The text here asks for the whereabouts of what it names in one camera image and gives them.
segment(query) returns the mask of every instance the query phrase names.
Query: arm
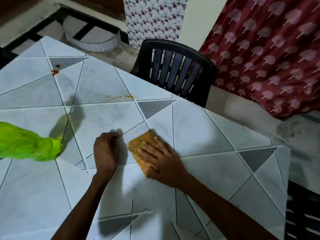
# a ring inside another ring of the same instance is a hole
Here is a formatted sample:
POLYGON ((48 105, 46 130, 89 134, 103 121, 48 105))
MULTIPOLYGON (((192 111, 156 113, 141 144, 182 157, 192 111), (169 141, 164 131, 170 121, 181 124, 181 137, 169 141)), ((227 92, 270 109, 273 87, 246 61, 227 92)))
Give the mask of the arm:
POLYGON ((93 146, 97 173, 93 176, 86 193, 51 240, 85 240, 87 238, 103 191, 117 167, 116 140, 118 137, 118 133, 102 133, 97 137, 93 146))
POLYGON ((147 142, 143 142, 147 151, 139 149, 144 160, 151 164, 145 169, 147 178, 178 188, 188 195, 228 240, 277 239, 237 207, 200 183, 186 171, 181 159, 169 146, 156 137, 155 140, 161 150, 147 142))

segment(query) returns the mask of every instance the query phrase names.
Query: table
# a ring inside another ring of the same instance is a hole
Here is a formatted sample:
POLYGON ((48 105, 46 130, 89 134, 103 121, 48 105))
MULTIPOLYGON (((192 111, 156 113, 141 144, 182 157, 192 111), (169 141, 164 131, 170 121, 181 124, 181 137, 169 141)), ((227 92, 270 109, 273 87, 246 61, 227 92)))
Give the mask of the table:
POLYGON ((126 144, 148 129, 203 184, 283 238, 289 148, 49 37, 0 71, 0 94, 0 121, 64 135, 67 145, 55 161, 0 161, 2 240, 51 238, 96 172, 95 138, 110 130, 122 134, 119 165, 88 239, 223 238, 185 194, 143 176, 126 144))

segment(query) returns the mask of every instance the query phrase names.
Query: red curtain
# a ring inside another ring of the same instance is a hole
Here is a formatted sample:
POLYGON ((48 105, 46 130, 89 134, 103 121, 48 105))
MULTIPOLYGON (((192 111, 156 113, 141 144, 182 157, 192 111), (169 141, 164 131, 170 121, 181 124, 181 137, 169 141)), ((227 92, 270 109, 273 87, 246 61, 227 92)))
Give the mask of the red curtain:
POLYGON ((228 0, 200 52, 275 118, 320 109, 320 0, 228 0))

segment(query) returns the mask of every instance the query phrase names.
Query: person's left arm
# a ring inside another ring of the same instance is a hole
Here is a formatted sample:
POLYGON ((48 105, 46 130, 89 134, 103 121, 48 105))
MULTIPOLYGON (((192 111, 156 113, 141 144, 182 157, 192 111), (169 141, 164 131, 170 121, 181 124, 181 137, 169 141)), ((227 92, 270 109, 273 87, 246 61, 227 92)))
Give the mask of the person's left arm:
POLYGON ((118 133, 102 133, 97 137, 93 153, 97 173, 78 204, 72 209, 51 240, 85 240, 97 211, 103 191, 118 163, 116 140, 118 133))

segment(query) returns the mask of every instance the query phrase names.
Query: person's right arm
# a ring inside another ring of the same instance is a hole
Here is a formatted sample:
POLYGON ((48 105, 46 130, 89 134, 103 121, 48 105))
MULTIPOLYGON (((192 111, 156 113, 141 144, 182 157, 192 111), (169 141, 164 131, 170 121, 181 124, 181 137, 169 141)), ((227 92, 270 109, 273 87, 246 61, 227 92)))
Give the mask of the person's right arm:
POLYGON ((177 188, 193 199, 228 240, 277 240, 269 231, 188 173, 181 159, 165 143, 155 137, 159 147, 146 144, 139 152, 151 167, 144 170, 147 178, 177 188))

